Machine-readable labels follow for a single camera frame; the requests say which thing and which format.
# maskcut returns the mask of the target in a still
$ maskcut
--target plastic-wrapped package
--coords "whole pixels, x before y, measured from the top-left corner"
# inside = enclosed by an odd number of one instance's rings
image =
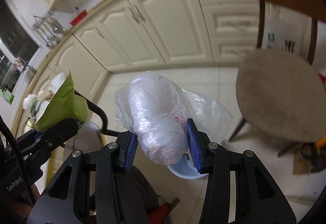
[[[137,134],[150,160],[163,165],[175,164],[187,153],[188,118],[217,143],[222,142],[233,119],[217,100],[182,89],[151,71],[139,74],[118,90],[115,103],[115,120]]]

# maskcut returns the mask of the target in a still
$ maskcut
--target green wrapping paper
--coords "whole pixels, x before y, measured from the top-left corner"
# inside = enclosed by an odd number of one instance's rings
[[[48,129],[67,118],[73,118],[81,128],[87,120],[87,102],[75,95],[71,73],[51,99],[34,129],[46,132]]]

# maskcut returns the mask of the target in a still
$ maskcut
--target silver screw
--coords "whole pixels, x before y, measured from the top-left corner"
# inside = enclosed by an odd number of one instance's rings
[[[112,149],[112,150],[115,149],[117,146],[118,146],[118,144],[115,142],[111,142],[108,144],[109,149]]]
[[[72,152],[71,155],[72,155],[74,158],[76,158],[76,157],[80,156],[80,154],[81,154],[81,152],[80,152],[79,150],[75,150],[75,151]]]
[[[215,143],[215,142],[211,142],[211,143],[208,144],[208,147],[210,149],[217,149],[218,148],[218,144]]]
[[[247,156],[247,157],[253,157],[254,156],[254,153],[251,151],[251,150],[247,150],[246,152],[245,152],[245,155]]]

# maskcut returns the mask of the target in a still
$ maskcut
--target flower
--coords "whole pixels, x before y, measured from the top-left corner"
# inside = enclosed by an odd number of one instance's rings
[[[29,94],[22,103],[23,109],[31,108],[33,103],[36,102],[36,94]]]

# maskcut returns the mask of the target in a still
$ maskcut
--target person's leg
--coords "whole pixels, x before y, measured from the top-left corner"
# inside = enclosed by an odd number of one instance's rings
[[[121,206],[126,224],[149,224],[147,212],[159,207],[157,194],[138,168],[118,174]]]

